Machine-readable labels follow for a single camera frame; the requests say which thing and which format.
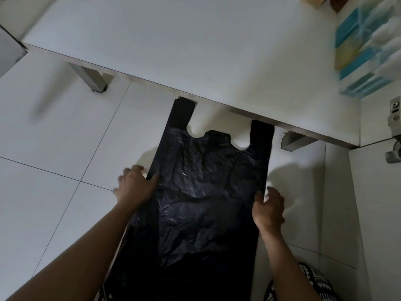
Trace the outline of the person's right hand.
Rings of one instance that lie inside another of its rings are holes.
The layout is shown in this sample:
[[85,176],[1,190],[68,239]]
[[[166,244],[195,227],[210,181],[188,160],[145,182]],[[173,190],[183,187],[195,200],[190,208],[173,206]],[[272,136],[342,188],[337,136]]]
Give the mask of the person's right hand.
[[253,205],[253,221],[262,236],[282,236],[281,227],[285,222],[283,217],[284,201],[284,197],[277,189],[268,186],[264,193],[265,211],[254,212]]

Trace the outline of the person's left hand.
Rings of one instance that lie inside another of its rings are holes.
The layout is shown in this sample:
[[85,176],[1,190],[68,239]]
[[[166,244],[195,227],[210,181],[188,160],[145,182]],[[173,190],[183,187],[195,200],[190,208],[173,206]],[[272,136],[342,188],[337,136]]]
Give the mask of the person's left hand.
[[118,186],[113,189],[117,199],[116,207],[133,213],[152,197],[154,192],[146,192],[146,178],[143,172],[144,167],[141,165],[133,165],[123,170],[123,174],[118,177]]

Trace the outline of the black plastic carrier bag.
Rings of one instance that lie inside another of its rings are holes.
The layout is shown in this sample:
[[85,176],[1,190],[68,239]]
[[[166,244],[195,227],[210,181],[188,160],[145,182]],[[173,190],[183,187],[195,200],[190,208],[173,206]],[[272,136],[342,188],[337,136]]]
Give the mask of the black plastic carrier bag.
[[253,120],[250,145],[187,131],[196,102],[175,99],[148,177],[151,199],[128,223],[96,301],[249,301],[274,126]]

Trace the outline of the person's left forearm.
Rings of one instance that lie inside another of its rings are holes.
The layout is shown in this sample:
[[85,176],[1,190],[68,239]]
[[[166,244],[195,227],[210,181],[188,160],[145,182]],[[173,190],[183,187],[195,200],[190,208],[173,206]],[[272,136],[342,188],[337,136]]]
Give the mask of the person's left forearm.
[[117,203],[6,301],[93,301],[138,207]]

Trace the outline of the person's right forearm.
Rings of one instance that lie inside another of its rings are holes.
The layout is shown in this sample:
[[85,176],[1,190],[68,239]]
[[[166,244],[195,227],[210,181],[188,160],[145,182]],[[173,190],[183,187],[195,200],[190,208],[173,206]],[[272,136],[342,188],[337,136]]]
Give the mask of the person's right forearm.
[[261,230],[277,301],[323,301],[278,231]]

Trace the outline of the grey metal table leg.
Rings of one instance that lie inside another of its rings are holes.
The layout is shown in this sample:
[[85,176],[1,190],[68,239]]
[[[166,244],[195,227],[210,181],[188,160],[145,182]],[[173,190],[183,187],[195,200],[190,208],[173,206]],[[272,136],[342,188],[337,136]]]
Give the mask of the grey metal table leg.
[[109,75],[106,73],[101,74],[97,70],[70,62],[69,65],[73,69],[73,71],[83,80],[83,82],[90,88],[90,90],[97,93],[104,93],[105,91],[107,91],[111,82],[115,78],[114,75]]
[[280,148],[285,151],[293,152],[316,141],[318,141],[318,139],[288,131],[282,138]]

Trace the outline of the stack of blue packets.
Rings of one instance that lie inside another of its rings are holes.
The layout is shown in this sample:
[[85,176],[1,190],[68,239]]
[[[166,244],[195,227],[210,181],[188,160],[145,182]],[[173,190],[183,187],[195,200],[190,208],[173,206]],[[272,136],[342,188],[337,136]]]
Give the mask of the stack of blue packets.
[[339,92],[363,99],[401,80],[401,0],[359,0],[338,25]]

